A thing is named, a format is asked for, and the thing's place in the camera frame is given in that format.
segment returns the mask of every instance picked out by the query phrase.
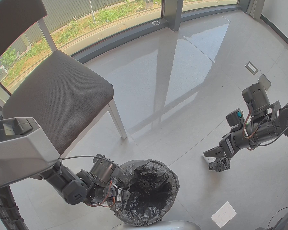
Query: black trash bag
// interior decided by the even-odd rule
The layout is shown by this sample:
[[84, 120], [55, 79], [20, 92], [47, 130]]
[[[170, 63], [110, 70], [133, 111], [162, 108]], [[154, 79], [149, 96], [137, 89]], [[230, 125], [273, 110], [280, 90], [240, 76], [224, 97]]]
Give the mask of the black trash bag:
[[[131, 187], [128, 200], [116, 202], [110, 209], [125, 223], [146, 226], [160, 220], [173, 206], [179, 190], [178, 176], [164, 163], [133, 160], [122, 165]], [[128, 187], [126, 175], [113, 179], [117, 186]]]
[[230, 169], [230, 158], [224, 155], [222, 158], [216, 158], [214, 162], [209, 163], [209, 170], [221, 172]]

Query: black baseboard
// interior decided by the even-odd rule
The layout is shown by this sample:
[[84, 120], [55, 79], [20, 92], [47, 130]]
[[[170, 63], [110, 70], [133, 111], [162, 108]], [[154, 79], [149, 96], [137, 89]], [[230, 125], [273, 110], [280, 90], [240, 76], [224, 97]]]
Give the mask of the black baseboard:
[[269, 27], [271, 27], [280, 37], [288, 44], [288, 37], [285, 36], [284, 33], [281, 32], [280, 29], [276, 27], [271, 21], [269, 21], [266, 17], [261, 15], [260, 17]]

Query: white label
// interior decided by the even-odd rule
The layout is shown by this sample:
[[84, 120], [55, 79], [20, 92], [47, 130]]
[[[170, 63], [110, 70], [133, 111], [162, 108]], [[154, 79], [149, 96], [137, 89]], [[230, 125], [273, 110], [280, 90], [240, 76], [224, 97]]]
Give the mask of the white label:
[[236, 212], [234, 208], [230, 205], [230, 203], [227, 201], [221, 209], [219, 209], [217, 212], [215, 212], [211, 219], [219, 226], [219, 228], [223, 227], [226, 223], [230, 221], [234, 216], [236, 215]]
[[230, 141], [229, 141], [228, 138], [226, 139], [226, 143], [227, 143], [227, 145], [228, 145], [228, 148], [230, 149], [230, 152], [231, 152], [232, 154], [234, 154], [234, 149], [232, 148], [232, 145], [231, 145], [231, 143], [230, 143]]
[[253, 72], [256, 72], [257, 70], [253, 67], [253, 65], [251, 63], [248, 64], [249, 68], [251, 68], [253, 70]]
[[117, 201], [122, 201], [122, 190], [120, 190], [119, 188], [117, 189]]

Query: chair seat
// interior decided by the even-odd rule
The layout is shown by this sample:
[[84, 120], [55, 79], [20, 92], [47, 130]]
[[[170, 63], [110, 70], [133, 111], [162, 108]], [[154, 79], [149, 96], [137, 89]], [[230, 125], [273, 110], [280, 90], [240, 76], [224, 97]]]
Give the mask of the chair seat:
[[113, 94], [112, 84], [57, 50], [20, 84], [2, 115], [34, 117], [62, 155]]

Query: tiled floor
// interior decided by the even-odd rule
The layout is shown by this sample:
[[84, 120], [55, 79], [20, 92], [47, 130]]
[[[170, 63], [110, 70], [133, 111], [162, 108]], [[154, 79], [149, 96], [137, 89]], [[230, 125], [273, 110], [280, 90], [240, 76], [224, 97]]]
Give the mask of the tiled floor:
[[[255, 76], [244, 67], [248, 61], [259, 69]], [[113, 84], [128, 138], [120, 138], [107, 113], [69, 155], [164, 162], [177, 173], [180, 191], [163, 220], [188, 220], [203, 230], [219, 229], [211, 216], [227, 201], [237, 214], [226, 230], [267, 227], [288, 206], [288, 137], [243, 149], [221, 173], [209, 171], [201, 157], [230, 130], [225, 116], [237, 107], [247, 111], [241, 91], [261, 74], [272, 83], [270, 102], [288, 102], [288, 46], [263, 22], [241, 11], [208, 16], [182, 23], [179, 32], [163, 29], [131, 41], [86, 65]], [[64, 165], [78, 172], [89, 170], [92, 160]], [[109, 209], [66, 204], [43, 181], [11, 188], [29, 229], [110, 230], [121, 223]]]

